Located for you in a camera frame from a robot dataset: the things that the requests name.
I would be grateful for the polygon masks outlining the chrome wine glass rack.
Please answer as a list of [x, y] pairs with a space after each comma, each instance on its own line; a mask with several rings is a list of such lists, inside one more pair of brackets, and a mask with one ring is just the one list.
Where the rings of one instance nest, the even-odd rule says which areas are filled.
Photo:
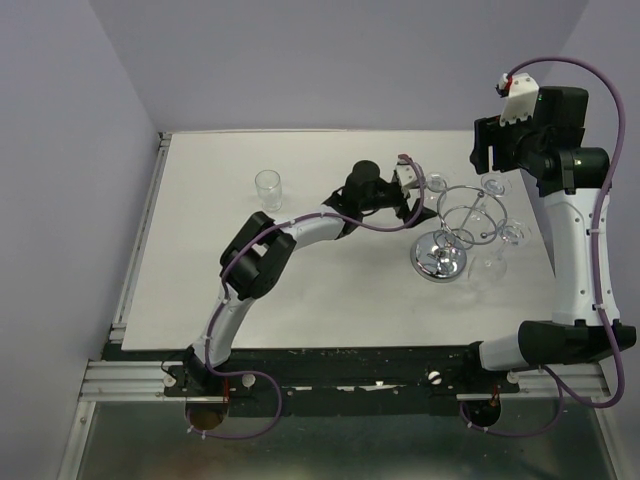
[[420, 236], [412, 245], [410, 260], [414, 270], [435, 283], [457, 280], [467, 266], [468, 251], [488, 246], [496, 234], [481, 233], [481, 216], [496, 226], [496, 218], [508, 217], [504, 198], [495, 198], [481, 186], [448, 184], [438, 200], [436, 219], [440, 226]]

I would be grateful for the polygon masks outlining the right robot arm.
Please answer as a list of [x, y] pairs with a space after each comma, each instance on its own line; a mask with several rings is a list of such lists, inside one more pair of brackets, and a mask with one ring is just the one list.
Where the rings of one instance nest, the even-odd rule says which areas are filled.
[[606, 219], [594, 209], [610, 160], [582, 144], [587, 91], [512, 80], [499, 93], [502, 114], [474, 123], [470, 161], [479, 174], [521, 169], [535, 178], [551, 227], [555, 293], [550, 320], [480, 343], [479, 357], [461, 365], [461, 382], [474, 392], [493, 384], [496, 371], [593, 363], [637, 341], [608, 291]]

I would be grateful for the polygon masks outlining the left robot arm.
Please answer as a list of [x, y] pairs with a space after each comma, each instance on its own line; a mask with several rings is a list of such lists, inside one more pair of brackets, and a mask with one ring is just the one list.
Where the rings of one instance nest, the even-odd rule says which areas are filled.
[[344, 185], [315, 210], [277, 221], [263, 211], [252, 214], [223, 251], [220, 292], [201, 336], [185, 363], [187, 382], [201, 395], [214, 393], [229, 360], [239, 327], [251, 306], [277, 284], [293, 253], [334, 241], [358, 228], [393, 233], [436, 216], [424, 206], [426, 177], [408, 155], [400, 154], [389, 181], [370, 160], [354, 164]]

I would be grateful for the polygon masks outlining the short clear wine glass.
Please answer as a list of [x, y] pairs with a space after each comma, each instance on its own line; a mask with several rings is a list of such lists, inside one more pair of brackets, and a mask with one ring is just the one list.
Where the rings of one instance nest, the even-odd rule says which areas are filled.
[[262, 170], [255, 176], [255, 187], [265, 211], [276, 212], [282, 206], [281, 177], [274, 170]]

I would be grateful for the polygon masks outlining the ribbed wine glass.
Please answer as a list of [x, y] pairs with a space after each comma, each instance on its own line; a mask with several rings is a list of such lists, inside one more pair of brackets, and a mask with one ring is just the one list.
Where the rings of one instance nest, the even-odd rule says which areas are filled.
[[425, 177], [425, 197], [422, 207], [422, 214], [426, 218], [433, 218], [437, 215], [438, 200], [447, 191], [449, 184], [448, 177], [442, 172], [430, 172]]

